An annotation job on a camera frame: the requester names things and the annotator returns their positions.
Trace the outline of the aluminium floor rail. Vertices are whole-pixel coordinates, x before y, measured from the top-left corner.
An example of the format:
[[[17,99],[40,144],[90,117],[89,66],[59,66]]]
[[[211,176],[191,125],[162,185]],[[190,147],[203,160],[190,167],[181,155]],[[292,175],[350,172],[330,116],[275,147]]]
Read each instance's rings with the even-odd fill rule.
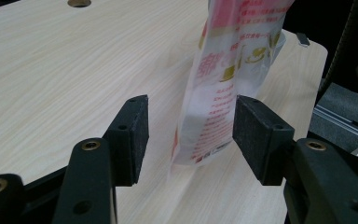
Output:
[[[358,156],[358,123],[321,105],[313,109],[309,135],[327,140]]]

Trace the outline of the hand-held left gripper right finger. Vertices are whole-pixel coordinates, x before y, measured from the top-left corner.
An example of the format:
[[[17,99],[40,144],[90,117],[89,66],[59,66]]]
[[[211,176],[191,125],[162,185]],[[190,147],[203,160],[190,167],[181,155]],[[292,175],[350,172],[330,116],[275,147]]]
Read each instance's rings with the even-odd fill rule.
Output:
[[[284,224],[358,224],[358,156],[295,130],[262,102],[239,95],[233,139],[263,186],[284,186]]]

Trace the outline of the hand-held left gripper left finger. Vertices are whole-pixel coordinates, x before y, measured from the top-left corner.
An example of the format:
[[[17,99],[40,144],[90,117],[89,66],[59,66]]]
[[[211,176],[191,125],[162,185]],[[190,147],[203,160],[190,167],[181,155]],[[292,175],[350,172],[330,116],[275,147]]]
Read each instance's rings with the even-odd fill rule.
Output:
[[[130,98],[101,138],[77,143],[52,224],[117,224],[117,187],[139,180],[149,137],[148,97]]]

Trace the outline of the clear plastic bag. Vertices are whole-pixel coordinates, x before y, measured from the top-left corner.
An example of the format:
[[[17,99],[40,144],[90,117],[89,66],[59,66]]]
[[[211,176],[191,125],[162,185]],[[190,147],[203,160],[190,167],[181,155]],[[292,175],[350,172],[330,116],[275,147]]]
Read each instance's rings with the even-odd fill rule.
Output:
[[[238,95],[254,98],[296,0],[209,0],[172,145],[169,176],[206,165],[232,142]]]

